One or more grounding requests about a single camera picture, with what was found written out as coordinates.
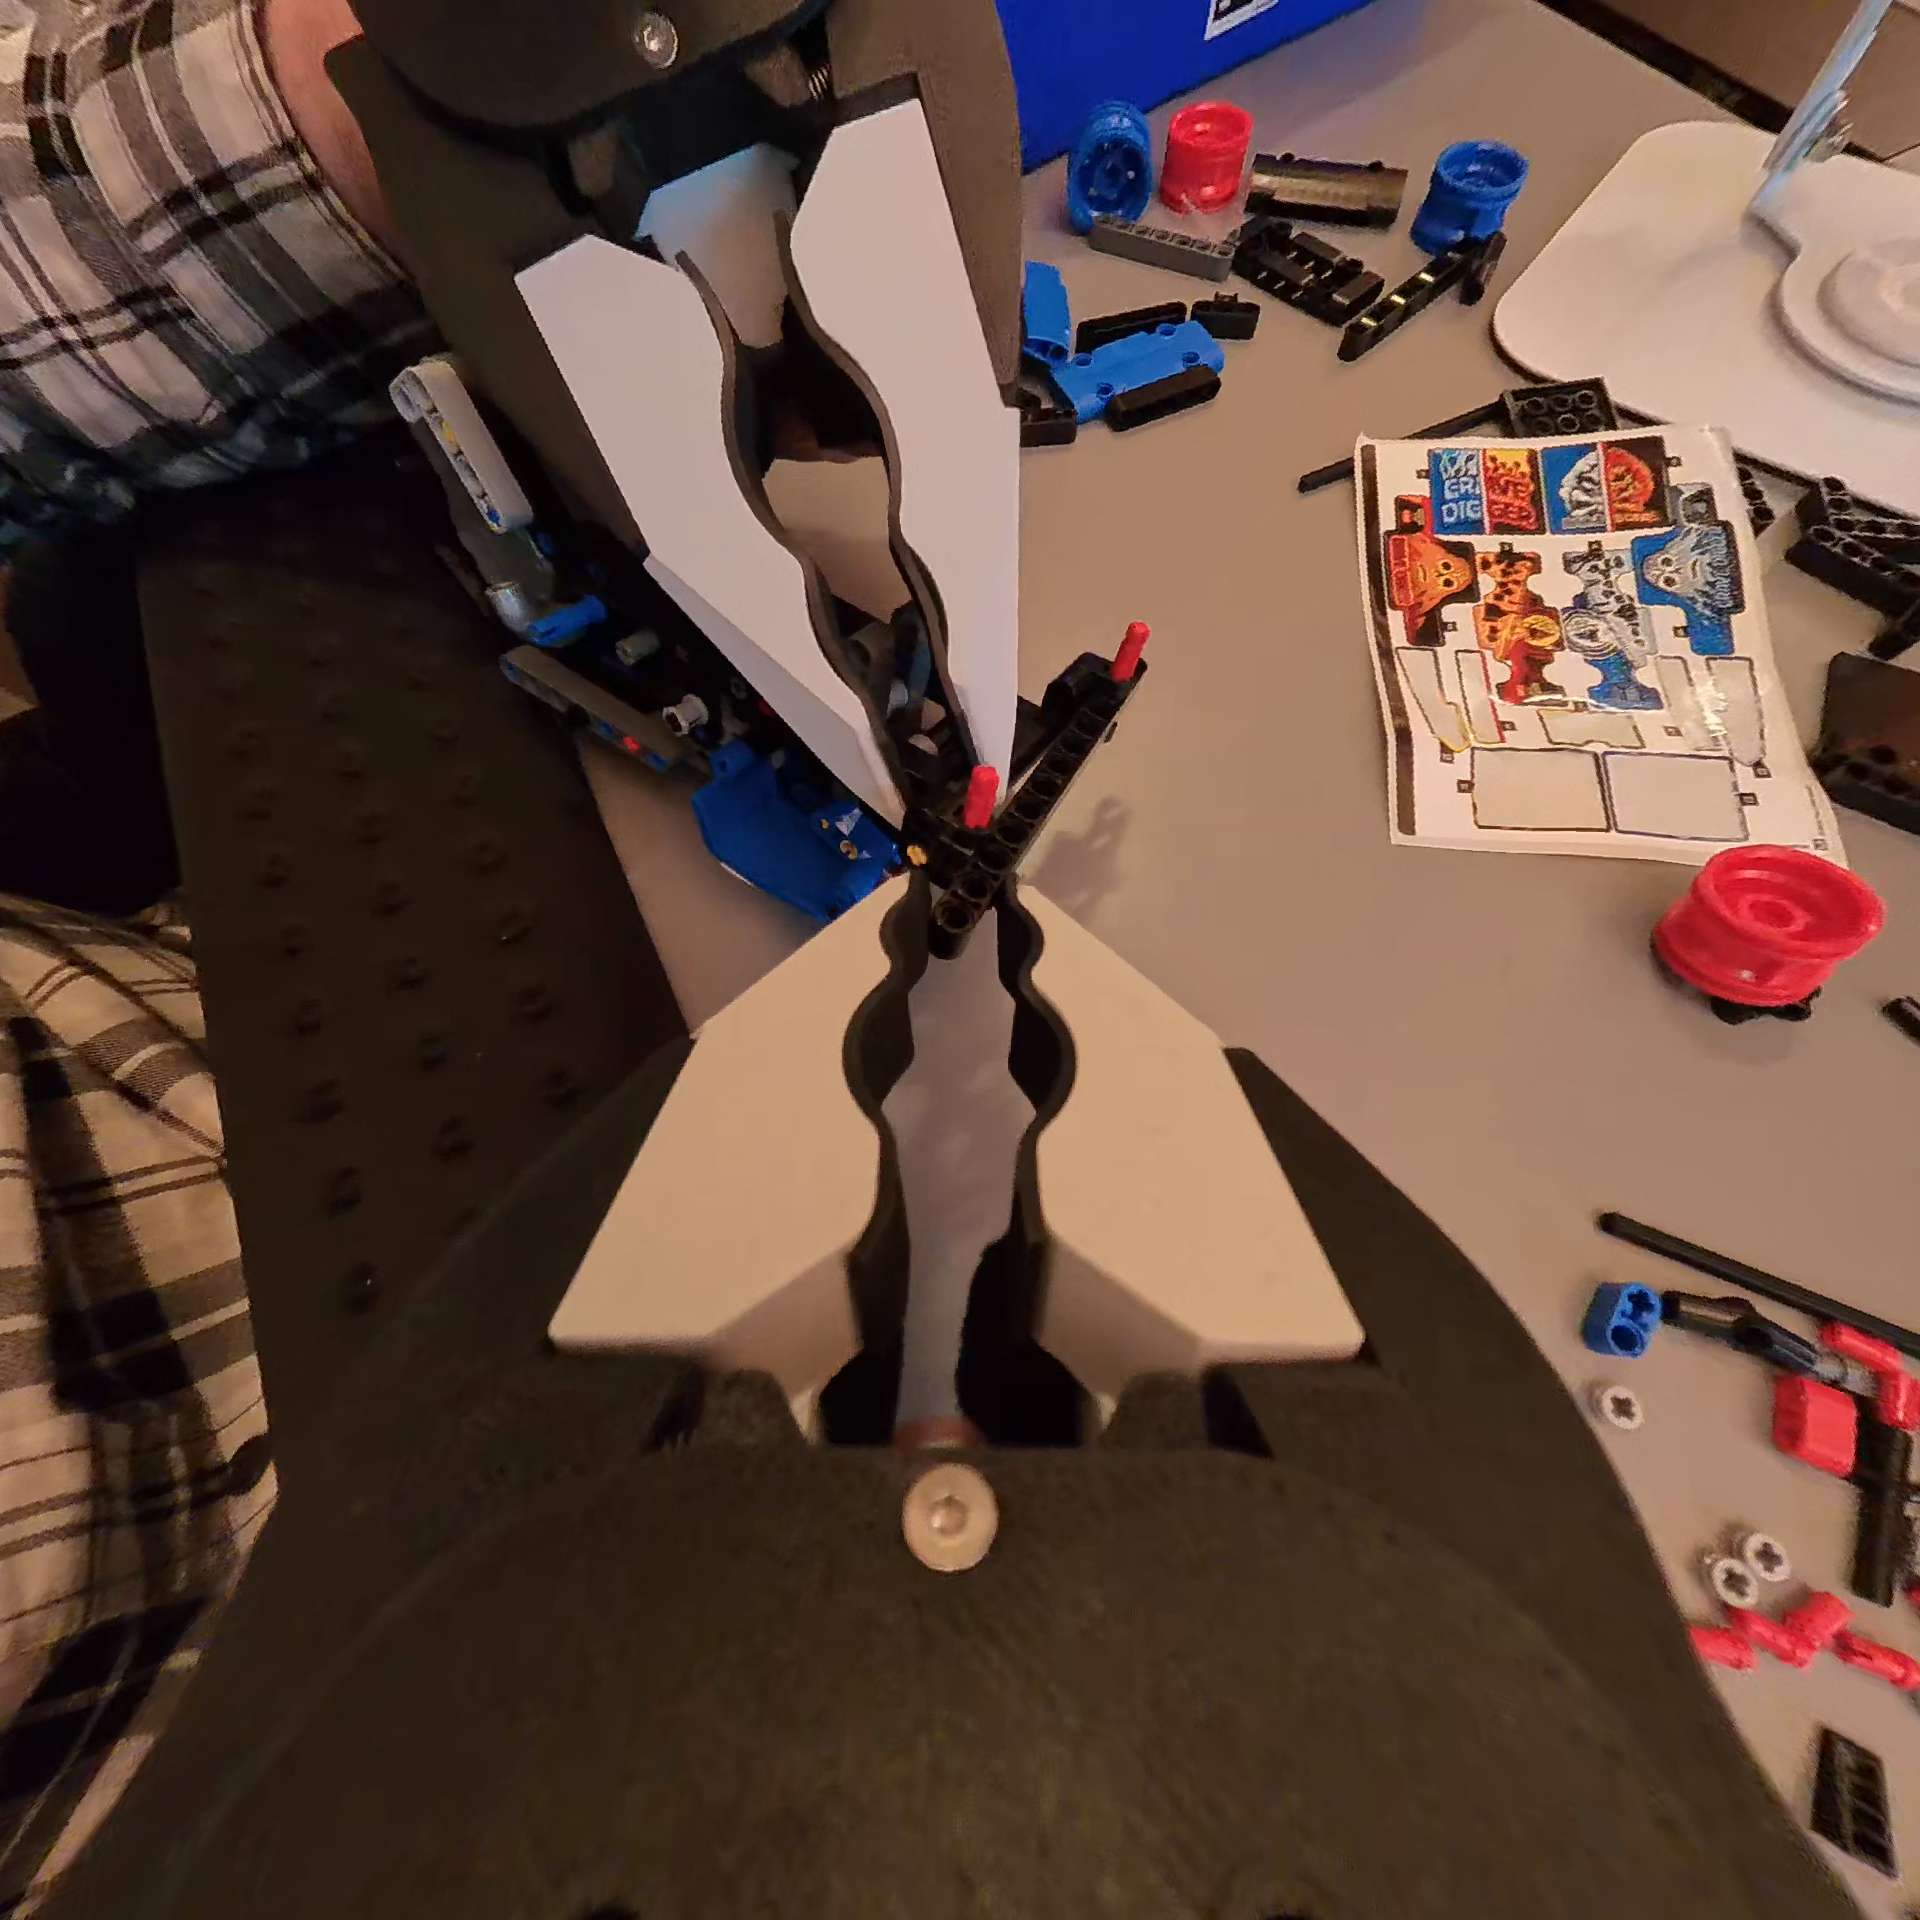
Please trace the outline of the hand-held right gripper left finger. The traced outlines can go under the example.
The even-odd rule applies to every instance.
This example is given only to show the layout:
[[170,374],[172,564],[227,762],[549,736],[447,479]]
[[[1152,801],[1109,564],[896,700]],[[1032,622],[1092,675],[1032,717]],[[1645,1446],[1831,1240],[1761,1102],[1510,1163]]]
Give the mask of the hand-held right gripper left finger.
[[910,1234],[884,1096],[910,1064],[896,874],[704,1021],[549,1348],[772,1375],[834,1446],[893,1446]]

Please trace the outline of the black toy vehicle chassis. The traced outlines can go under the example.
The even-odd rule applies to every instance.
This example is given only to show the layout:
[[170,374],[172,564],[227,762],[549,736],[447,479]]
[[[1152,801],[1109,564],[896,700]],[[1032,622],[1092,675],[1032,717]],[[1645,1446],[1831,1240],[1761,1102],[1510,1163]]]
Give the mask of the black toy vehicle chassis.
[[447,352],[388,378],[394,415],[442,479],[461,548],[442,561],[506,626],[495,669],[532,696],[551,729],[628,764],[669,776],[688,799],[704,853],[745,887],[834,921],[878,882],[924,872],[902,832],[940,799],[968,788],[952,724],[934,708],[934,649],[924,610],[848,634],[858,669],[884,675],[884,729],[906,792],[884,827],[766,696],[704,646],[704,634],[606,537],[543,530],[487,406]]

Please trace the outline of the long black holed beam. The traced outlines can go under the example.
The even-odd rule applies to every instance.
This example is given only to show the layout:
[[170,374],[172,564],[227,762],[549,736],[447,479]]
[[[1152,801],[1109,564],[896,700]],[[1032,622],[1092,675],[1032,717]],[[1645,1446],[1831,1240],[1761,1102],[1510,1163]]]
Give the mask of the long black holed beam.
[[927,874],[927,956],[963,956],[977,921],[996,908],[1007,882],[1032,853],[1063,792],[1092,755],[1110,737],[1123,708],[1152,681],[1152,659],[1128,681],[1110,681],[1110,659],[1081,656],[1051,686],[1044,700],[1019,700],[1012,792],[996,799],[981,827],[963,827],[963,799],[948,792],[934,811],[918,811],[902,832],[924,849]]

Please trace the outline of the person's left forearm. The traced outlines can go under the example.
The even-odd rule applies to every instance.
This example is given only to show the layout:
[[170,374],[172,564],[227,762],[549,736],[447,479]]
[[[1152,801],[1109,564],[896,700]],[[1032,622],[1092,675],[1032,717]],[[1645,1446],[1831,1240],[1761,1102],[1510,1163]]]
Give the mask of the person's left forearm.
[[252,0],[3,4],[3,556],[333,456],[434,345],[291,127]]

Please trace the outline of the grey desk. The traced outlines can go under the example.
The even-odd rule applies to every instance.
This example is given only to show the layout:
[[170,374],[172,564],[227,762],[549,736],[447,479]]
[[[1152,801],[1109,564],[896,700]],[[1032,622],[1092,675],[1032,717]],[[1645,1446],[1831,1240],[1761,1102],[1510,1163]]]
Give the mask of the grey desk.
[[[1709,119],[1544,4],[1365,4],[1220,97],[1254,113],[1254,150],[1403,165],[1406,203],[1446,142],[1511,142],[1527,187],[1500,292],[1638,133]],[[1357,509],[1295,497],[1295,474],[1500,396],[1500,292],[1350,372],[1327,325],[1264,306],[1214,406],[1021,456],[1021,694],[1152,622],[1152,686],[1026,874],[1292,1082],[1511,1301],[1682,1612],[1705,1612],[1698,1561],[1730,1526],[1839,1592],[1857,1505],[1766,1446],[1766,1375],[1689,1334],[1599,1369],[1579,1316],[1609,1278],[1694,1284],[1595,1232],[1632,1215],[1914,1332],[1914,1045],[1885,1024],[1914,998],[1914,837],[1839,827],[1885,940],[1811,1024],[1741,1031],[1645,956],[1682,872],[1385,842]],[[918,1261],[902,1412],[934,1421],[1026,1110],[1000,1079],[990,940],[910,1010],[918,1064],[893,1096]]]

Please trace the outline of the person's left hand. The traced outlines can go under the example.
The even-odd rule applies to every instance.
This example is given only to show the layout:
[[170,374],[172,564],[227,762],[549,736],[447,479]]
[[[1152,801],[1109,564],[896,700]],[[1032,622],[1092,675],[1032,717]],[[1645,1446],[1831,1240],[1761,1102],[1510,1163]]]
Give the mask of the person's left hand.
[[328,56],[360,35],[350,0],[264,0],[257,44],[291,127],[302,133],[319,187],[355,225],[409,278],[367,142],[328,72]]

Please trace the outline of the blue and black toy block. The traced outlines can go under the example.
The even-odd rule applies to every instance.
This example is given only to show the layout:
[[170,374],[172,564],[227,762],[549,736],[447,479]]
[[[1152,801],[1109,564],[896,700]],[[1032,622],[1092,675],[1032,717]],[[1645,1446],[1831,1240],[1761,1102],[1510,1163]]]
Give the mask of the blue and black toy block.
[[1220,396],[1221,346],[1188,313],[1117,333],[1051,372],[1076,422],[1138,430]]

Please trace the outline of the blue toy wheel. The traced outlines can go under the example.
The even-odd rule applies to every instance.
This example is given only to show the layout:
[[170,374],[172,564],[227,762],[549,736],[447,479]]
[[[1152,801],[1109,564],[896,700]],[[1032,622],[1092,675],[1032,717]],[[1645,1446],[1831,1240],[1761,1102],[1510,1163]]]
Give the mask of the blue toy wheel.
[[1063,152],[1063,222],[1087,238],[1096,222],[1138,222],[1155,195],[1152,121],[1128,102],[1102,102]]
[[1451,254],[1501,234],[1511,195],[1527,182],[1527,157],[1510,142],[1451,142],[1429,168],[1429,191],[1406,222],[1406,244]]

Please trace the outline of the cluster of black toy beams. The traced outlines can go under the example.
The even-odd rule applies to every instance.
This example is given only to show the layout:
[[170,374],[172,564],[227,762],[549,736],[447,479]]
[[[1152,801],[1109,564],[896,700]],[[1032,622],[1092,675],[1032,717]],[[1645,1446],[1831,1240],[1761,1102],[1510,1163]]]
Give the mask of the cluster of black toy beams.
[[1357,363],[1417,324],[1429,306],[1457,298],[1478,306],[1501,263],[1510,234],[1464,238],[1411,272],[1403,285],[1385,285],[1365,261],[1338,254],[1333,244],[1279,222],[1252,216],[1233,234],[1233,276],[1264,292],[1269,301],[1324,324],[1338,333],[1333,361]]

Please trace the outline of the black perforated board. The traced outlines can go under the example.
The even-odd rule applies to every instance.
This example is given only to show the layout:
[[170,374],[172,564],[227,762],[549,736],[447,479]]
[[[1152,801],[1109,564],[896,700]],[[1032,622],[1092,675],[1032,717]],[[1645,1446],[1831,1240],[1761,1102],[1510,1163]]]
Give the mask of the black perforated board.
[[570,729],[408,485],[195,491],[142,637],[257,1357],[367,1348],[563,1131],[684,1041]]

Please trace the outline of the colourful sticker sheet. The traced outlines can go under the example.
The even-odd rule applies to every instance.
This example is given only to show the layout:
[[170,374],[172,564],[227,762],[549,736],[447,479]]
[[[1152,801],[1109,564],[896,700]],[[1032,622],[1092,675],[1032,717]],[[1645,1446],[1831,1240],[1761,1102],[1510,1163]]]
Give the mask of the colourful sticker sheet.
[[1721,430],[1357,438],[1392,842],[1845,863]]

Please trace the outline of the person in plaid shirt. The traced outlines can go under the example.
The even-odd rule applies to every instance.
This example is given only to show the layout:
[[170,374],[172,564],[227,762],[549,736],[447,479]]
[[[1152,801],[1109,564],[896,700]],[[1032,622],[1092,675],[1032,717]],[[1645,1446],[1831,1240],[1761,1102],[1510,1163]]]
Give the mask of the person in plaid shirt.
[[182,927],[0,908],[0,1908],[124,1793],[275,1510]]

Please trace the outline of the white stand base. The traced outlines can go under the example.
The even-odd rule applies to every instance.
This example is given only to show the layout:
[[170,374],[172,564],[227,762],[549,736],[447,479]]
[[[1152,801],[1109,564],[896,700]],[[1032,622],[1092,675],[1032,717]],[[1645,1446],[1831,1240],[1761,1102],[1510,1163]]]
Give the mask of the white stand base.
[[1753,222],[1773,135],[1675,121],[1634,135],[1542,261],[1500,298],[1500,346],[1549,378],[1599,374],[1623,413],[1722,430],[1757,467],[1835,474],[1920,509],[1914,372],[1857,385],[1872,352],[1835,325],[1839,261],[1914,238],[1920,182],[1872,157],[1790,173]]

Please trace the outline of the flat metal support bar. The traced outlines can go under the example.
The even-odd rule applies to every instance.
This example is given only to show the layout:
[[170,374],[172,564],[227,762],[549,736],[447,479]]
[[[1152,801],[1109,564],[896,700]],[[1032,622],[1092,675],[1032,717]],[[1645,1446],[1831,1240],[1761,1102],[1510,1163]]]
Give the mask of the flat metal support bar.
[[1857,72],[1857,62],[1865,56],[1872,35],[1885,34],[1885,15],[1895,9],[1895,0],[1864,0],[1845,24],[1845,34],[1835,35],[1835,50],[1826,55],[1826,62],[1816,68],[1811,89],[1796,97],[1796,105],[1790,113],[1790,127],[1773,135],[1766,157],[1761,157],[1761,182],[1743,203],[1753,222],[1766,222],[1773,203],[1783,195],[1790,173],[1796,165],[1821,165],[1831,152],[1845,150],[1845,81]]

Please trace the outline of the black toy frame piece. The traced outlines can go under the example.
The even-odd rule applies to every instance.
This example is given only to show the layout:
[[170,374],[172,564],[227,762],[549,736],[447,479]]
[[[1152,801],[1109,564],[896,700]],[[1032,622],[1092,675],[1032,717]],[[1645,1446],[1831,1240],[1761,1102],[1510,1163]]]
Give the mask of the black toy frame piece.
[[1865,656],[1903,659],[1920,646],[1920,520],[1821,474],[1796,497],[1792,530],[1790,564],[1885,610]]
[[1816,737],[1816,781],[1845,811],[1920,832],[1920,675],[1910,665],[1835,656]]

